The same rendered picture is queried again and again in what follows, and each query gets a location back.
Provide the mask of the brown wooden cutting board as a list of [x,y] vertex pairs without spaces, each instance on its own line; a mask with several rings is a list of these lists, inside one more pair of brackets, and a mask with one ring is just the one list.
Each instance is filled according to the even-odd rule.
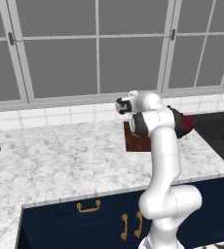
[[128,122],[124,122],[125,144],[127,152],[150,152],[151,142],[148,137],[137,137],[130,130]]

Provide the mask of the dark red sponge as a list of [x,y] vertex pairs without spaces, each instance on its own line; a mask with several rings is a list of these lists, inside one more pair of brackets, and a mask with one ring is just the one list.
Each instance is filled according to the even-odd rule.
[[178,122],[176,123],[175,133],[178,139],[187,135],[195,126],[196,122],[190,116],[183,113],[178,114]]

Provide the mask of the grey framed window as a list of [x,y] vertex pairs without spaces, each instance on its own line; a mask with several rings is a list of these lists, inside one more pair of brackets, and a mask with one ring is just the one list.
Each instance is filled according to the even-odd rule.
[[133,89],[224,93],[224,0],[0,0],[0,111]]

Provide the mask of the navy drawer front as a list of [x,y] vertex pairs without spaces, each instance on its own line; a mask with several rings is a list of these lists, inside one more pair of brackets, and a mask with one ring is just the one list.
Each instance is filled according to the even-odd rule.
[[80,213],[76,207],[78,202],[82,203],[82,208],[95,207],[95,201],[100,200],[100,209],[94,213],[98,215],[108,215],[112,217],[116,214],[130,214],[136,209],[137,201],[142,191],[119,193],[114,195],[96,196],[89,198],[79,198],[56,202],[45,205],[31,206],[23,209],[24,214],[38,213],[45,223],[63,220],[65,218],[77,218],[84,213]]

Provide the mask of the black sink basin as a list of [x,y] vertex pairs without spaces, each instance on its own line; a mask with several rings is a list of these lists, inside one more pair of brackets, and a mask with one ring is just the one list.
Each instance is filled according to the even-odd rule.
[[191,115],[196,130],[210,148],[224,160],[224,113]]

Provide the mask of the navy cupboard door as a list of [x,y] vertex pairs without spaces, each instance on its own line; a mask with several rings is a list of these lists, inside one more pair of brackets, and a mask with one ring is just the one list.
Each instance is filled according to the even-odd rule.
[[106,222],[65,220],[44,224],[39,212],[23,215],[18,249],[130,249]]
[[134,210],[133,211],[133,216],[132,216],[132,223],[131,223],[131,249],[138,249],[139,243],[142,241],[142,239],[148,234],[148,232],[151,229],[151,220],[147,220],[142,216],[142,232],[140,238],[137,238],[134,235],[134,231],[138,229],[139,221],[138,218],[136,217],[137,212],[139,210]]

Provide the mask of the navy under-sink cupboard front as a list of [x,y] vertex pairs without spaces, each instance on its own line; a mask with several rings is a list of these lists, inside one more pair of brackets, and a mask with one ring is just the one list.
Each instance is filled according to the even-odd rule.
[[224,241],[224,177],[193,185],[202,194],[203,204],[178,229],[177,237],[185,249]]

